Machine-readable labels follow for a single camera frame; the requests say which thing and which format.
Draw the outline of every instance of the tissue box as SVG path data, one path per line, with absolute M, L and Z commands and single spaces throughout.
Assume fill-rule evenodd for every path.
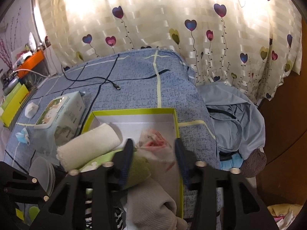
M 174 148 L 175 139 L 179 137 L 176 111 L 174 108 L 125 109 L 110 111 L 93 111 L 87 118 L 82 133 L 107 123 L 118 135 L 125 146 L 126 139 L 138 143 L 141 132 L 156 129 Z M 177 216 L 183 217 L 183 183 L 178 165 L 174 165 L 159 178 L 159 184 L 174 199 L 177 205 Z
M 34 126 L 34 138 L 41 141 L 35 146 L 38 153 L 58 164 L 56 149 L 75 136 L 84 110 L 85 104 L 80 92 L 51 100 Z

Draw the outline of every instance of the wet wipes package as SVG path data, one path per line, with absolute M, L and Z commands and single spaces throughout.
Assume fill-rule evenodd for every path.
M 73 92 L 50 101 L 34 126 L 34 137 L 41 144 L 36 151 L 53 163 L 58 146 L 69 142 L 76 134 L 85 104 L 80 92 Z

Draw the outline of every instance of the blue blanket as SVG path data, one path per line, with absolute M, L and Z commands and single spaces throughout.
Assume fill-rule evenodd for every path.
M 65 74 L 69 79 L 87 79 L 95 76 L 107 77 L 117 54 L 92 60 L 78 65 Z M 117 90 L 111 83 L 96 78 L 87 81 L 69 81 L 63 74 L 52 77 L 42 85 L 30 102 L 39 103 L 37 114 L 27 119 L 24 112 L 9 139 L 4 161 L 24 172 L 28 171 L 31 159 L 37 157 L 34 146 L 44 145 L 44 140 L 31 138 L 35 124 L 48 103 L 60 96 L 62 92 L 85 92 L 86 110 L 80 124 L 85 119 L 90 105 L 91 111 L 173 107 L 176 109 L 180 137 L 188 150 L 193 151 L 198 160 L 204 160 L 214 168 L 219 168 L 214 129 L 202 97 L 189 79 L 194 71 L 184 64 L 183 59 L 175 52 L 161 49 L 143 49 L 121 53 L 109 80 L 121 87 Z M 19 144 L 15 133 L 27 125 L 30 135 L 30 146 Z M 193 216 L 196 193 L 184 191 L 184 218 Z

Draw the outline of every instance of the orange container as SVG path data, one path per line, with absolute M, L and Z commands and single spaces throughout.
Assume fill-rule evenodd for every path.
M 29 69 L 32 70 L 38 63 L 40 63 L 44 59 L 44 54 L 42 50 L 34 53 L 30 58 L 28 58 L 24 63 L 22 63 L 17 70 L 19 69 Z M 29 71 L 19 71 L 17 76 L 19 78 L 23 78 Z

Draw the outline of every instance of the wooden cabinet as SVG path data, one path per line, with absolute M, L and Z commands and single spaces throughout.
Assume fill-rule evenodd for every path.
M 307 199 L 307 25 L 303 22 L 300 75 L 291 72 L 272 101 L 260 107 L 266 124 L 267 166 L 257 190 L 267 205 L 304 204 Z

